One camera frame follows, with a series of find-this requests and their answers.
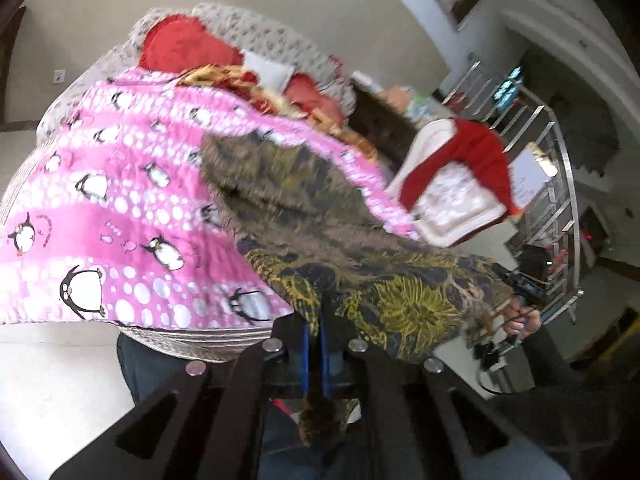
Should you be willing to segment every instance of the pink penguin blanket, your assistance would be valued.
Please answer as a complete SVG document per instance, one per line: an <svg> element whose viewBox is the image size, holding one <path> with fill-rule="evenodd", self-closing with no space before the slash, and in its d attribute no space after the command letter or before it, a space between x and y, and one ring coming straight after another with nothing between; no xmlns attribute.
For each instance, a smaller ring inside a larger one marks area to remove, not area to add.
<svg viewBox="0 0 640 480"><path fill-rule="evenodd" d="M0 208L0 324L95 319L168 330L268 326L292 308L219 228L200 177L205 132L305 143L417 238L378 168L303 121L221 89L132 68L89 89L73 120L14 176Z"/></svg>

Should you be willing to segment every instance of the wall outlet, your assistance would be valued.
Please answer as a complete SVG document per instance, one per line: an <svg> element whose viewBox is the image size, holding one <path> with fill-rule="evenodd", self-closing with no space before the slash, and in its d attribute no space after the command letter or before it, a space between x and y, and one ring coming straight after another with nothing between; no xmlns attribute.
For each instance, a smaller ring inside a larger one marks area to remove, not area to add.
<svg viewBox="0 0 640 480"><path fill-rule="evenodd" d="M65 82L65 69L62 70L54 70L53 72L53 84L59 85Z"/></svg>

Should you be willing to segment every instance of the red cushion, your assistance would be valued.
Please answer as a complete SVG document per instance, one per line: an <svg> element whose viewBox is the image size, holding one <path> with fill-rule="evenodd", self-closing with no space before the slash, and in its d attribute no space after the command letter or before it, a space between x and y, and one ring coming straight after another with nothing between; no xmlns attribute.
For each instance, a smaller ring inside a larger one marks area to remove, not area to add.
<svg viewBox="0 0 640 480"><path fill-rule="evenodd" d="M329 96L322 95L316 88L314 80L307 74L295 74L290 79L284 95L305 112L319 108L336 124L340 125L344 122L340 103Z"/></svg>
<svg viewBox="0 0 640 480"><path fill-rule="evenodd" d="M147 70L180 73L204 65L242 65L242 54L210 35L193 16L172 14L146 35L138 63Z"/></svg>

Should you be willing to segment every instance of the penguin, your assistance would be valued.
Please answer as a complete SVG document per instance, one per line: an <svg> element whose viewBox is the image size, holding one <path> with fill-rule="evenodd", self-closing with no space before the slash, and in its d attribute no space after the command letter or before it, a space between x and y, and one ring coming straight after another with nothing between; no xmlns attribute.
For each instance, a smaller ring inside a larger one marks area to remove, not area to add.
<svg viewBox="0 0 640 480"><path fill-rule="evenodd" d="M215 204L209 204L200 208L200 218L205 224L220 227L220 215Z"/></svg>
<svg viewBox="0 0 640 480"><path fill-rule="evenodd" d="M204 108L192 108L189 117L197 122L200 126L209 126L211 124L211 112Z"/></svg>
<svg viewBox="0 0 640 480"><path fill-rule="evenodd" d="M98 144L104 144L105 142L116 142L118 140L118 127L110 126L109 128L103 128L94 134L94 140Z"/></svg>
<svg viewBox="0 0 640 480"><path fill-rule="evenodd" d="M202 167L202 152L191 152L187 157L187 162L196 168Z"/></svg>
<svg viewBox="0 0 640 480"><path fill-rule="evenodd" d="M175 246L164 239L162 235L151 238L148 245L140 245L145 251L152 253L154 258L171 272L184 267L184 258Z"/></svg>
<svg viewBox="0 0 640 480"><path fill-rule="evenodd" d="M44 165L44 171L47 171L47 173L53 173L58 170L60 164L62 164L62 157L58 152L53 152L51 158Z"/></svg>
<svg viewBox="0 0 640 480"><path fill-rule="evenodd" d="M259 290L242 292L241 288L229 298L231 310L241 318L253 324L256 321L269 321L273 319L267 297Z"/></svg>
<svg viewBox="0 0 640 480"><path fill-rule="evenodd" d="M79 128L83 123L82 117L77 113L69 120L68 125L70 128Z"/></svg>
<svg viewBox="0 0 640 480"><path fill-rule="evenodd" d="M76 183L76 190L87 198L93 196L100 200L106 200L108 188L109 178L103 173L87 173Z"/></svg>
<svg viewBox="0 0 640 480"><path fill-rule="evenodd" d="M60 283L60 298L80 319L86 319L81 312L100 314L104 317L102 306L102 271L100 269L71 269Z"/></svg>
<svg viewBox="0 0 640 480"><path fill-rule="evenodd" d="M111 97L111 103L118 110L128 110L133 104L133 99L133 94L128 92L116 92L113 97Z"/></svg>
<svg viewBox="0 0 640 480"><path fill-rule="evenodd" d="M350 164L356 161L355 155L353 155L350 150L344 150L343 152L341 152L340 157Z"/></svg>
<svg viewBox="0 0 640 480"><path fill-rule="evenodd" d="M15 250L18 253L18 256L22 256L23 254L31 251L33 247L33 243L36 240L36 229L31 223L29 212L27 211L27 219L18 224L14 232L8 235L8 238L11 238L14 241Z"/></svg>
<svg viewBox="0 0 640 480"><path fill-rule="evenodd" d="M146 176L149 177L149 180L158 187L167 187L171 183L169 175L166 174L166 171L160 168L160 166L158 166L155 162L150 162L140 169L144 171L146 173Z"/></svg>
<svg viewBox="0 0 640 480"><path fill-rule="evenodd" d="M166 126L159 120L155 120L151 123L151 129L160 134L166 133Z"/></svg>

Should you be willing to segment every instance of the camouflage-patterned fabric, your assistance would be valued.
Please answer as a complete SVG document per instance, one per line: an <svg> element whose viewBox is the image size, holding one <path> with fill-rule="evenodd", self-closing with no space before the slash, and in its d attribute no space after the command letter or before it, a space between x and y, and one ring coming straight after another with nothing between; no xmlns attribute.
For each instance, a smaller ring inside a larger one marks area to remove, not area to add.
<svg viewBox="0 0 640 480"><path fill-rule="evenodd" d="M304 144L209 135L202 154L238 251L313 333L320 309L332 309L362 338L417 361L460 330L477 330L513 293L485 258L387 233L361 192Z"/></svg>

